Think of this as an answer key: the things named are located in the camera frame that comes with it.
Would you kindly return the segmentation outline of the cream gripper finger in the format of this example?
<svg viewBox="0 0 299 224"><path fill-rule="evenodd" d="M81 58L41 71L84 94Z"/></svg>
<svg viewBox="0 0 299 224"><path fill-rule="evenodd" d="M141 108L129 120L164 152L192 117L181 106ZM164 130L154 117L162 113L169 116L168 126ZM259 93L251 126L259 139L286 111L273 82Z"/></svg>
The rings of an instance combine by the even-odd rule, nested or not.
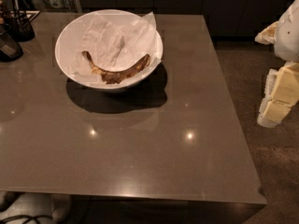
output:
<svg viewBox="0 0 299 224"><path fill-rule="evenodd" d="M278 22L275 21L266 28L264 28L260 33L258 33L255 36L254 41L264 45L274 44L277 25Z"/></svg>

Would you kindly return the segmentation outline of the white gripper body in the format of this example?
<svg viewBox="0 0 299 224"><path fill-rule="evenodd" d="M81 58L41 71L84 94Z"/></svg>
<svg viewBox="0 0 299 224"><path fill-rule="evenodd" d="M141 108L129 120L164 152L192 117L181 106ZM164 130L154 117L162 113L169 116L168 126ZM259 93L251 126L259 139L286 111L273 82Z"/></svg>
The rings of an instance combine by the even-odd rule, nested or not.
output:
<svg viewBox="0 0 299 224"><path fill-rule="evenodd" d="M299 62L299 0L294 0L278 20L275 54L288 62Z"/></svg>

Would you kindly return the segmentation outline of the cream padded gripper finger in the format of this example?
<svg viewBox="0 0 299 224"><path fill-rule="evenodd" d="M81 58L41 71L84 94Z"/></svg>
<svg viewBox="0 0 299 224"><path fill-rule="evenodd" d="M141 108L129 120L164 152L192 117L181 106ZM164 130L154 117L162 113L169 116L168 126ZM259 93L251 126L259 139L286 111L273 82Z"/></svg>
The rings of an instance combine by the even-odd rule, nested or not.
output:
<svg viewBox="0 0 299 224"><path fill-rule="evenodd" d="M257 122L274 128L299 101L299 63L286 62L279 70L271 69L266 77Z"/></svg>

